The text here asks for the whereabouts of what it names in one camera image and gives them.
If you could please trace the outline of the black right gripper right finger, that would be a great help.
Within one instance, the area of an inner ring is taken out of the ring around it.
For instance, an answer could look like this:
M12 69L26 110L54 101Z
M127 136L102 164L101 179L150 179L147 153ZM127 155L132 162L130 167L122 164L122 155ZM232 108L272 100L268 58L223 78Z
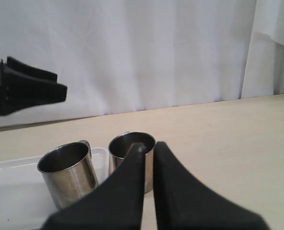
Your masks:
M267 230L263 218L195 178L165 142L154 148L153 190L159 230Z

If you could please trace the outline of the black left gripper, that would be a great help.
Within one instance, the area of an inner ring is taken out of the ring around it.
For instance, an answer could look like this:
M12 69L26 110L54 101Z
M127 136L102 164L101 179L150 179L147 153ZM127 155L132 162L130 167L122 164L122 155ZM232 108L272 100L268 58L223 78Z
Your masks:
M6 86L2 85L4 70ZM67 86L57 83L57 74L53 72L29 66L11 56L7 56L6 62L0 59L0 116L30 107L62 103L67 98L67 91Z

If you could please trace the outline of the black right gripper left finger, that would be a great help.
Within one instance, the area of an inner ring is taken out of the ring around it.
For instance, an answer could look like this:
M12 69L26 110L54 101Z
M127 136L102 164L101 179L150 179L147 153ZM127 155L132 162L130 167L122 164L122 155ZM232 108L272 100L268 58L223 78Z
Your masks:
M89 195L51 215L44 230L139 230L144 202L145 154L127 159Z

